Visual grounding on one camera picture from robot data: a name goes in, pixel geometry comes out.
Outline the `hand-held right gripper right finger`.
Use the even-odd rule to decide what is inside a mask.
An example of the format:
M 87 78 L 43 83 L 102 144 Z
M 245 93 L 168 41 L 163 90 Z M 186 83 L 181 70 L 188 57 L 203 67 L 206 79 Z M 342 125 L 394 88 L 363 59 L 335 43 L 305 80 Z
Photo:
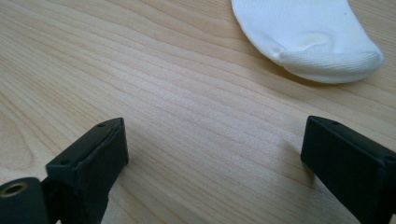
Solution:
M 304 163 L 361 224 L 396 215 L 396 153 L 340 122 L 307 118 Z

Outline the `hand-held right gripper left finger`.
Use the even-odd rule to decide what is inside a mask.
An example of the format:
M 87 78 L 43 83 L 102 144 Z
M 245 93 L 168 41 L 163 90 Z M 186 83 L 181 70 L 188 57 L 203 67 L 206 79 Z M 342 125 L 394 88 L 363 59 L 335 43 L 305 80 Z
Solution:
M 100 224 L 108 194 L 128 161 L 122 118 L 92 127 L 46 165 L 50 219 L 62 224 Z

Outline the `white sock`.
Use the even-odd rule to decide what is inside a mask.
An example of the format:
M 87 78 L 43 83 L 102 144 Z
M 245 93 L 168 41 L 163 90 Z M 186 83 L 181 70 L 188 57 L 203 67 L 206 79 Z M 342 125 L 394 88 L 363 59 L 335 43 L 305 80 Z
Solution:
M 298 77 L 349 83 L 384 62 L 347 0 L 232 0 L 232 8 L 253 46 Z

